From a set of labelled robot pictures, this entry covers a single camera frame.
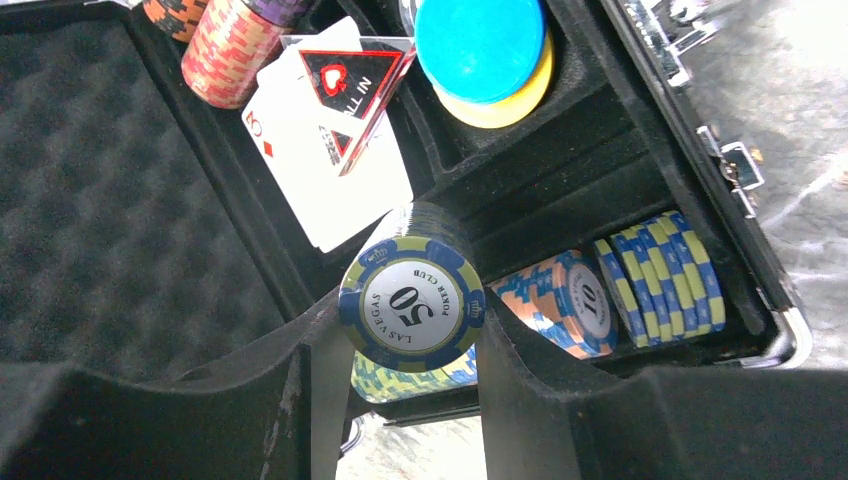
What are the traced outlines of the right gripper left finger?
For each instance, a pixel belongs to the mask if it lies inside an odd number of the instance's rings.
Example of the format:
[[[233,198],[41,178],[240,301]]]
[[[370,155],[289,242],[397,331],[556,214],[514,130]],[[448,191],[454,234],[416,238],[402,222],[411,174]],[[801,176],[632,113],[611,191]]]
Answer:
[[[330,292],[173,381],[70,362],[1,367],[5,479],[332,479],[353,349]]]

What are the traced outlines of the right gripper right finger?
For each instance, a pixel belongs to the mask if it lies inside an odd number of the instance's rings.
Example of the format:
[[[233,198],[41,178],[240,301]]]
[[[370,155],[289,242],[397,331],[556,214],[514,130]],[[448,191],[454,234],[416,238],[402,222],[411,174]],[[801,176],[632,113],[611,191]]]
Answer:
[[[492,479],[843,479],[847,376],[648,368],[619,379],[508,311],[477,345]]]

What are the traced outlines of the triangular all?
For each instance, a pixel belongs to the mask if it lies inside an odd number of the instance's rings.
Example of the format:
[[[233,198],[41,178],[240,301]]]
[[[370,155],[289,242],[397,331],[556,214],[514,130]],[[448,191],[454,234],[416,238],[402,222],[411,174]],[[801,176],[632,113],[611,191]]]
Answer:
[[[354,168],[387,104],[416,58],[410,37],[356,36],[298,55],[316,103],[307,108],[327,147],[333,171]]]

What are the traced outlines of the yellow round plastic disc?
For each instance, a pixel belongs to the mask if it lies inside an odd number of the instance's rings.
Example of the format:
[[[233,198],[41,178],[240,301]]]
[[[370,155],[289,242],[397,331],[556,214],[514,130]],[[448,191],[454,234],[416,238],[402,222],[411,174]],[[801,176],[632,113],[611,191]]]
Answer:
[[[542,101],[554,71],[554,44],[547,32],[540,59],[528,81],[513,95],[490,104],[473,103],[450,96],[436,85],[433,90],[442,106],[456,119],[481,129],[499,129],[528,116]]]

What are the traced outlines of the blue round plastic disc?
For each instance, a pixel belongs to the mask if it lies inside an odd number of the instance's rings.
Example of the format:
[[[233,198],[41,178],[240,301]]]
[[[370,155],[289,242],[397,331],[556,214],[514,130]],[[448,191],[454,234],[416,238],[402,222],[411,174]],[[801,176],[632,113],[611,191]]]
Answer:
[[[545,37],[545,12],[534,0],[428,0],[415,17],[425,75],[442,92],[471,103],[495,103],[522,88]]]

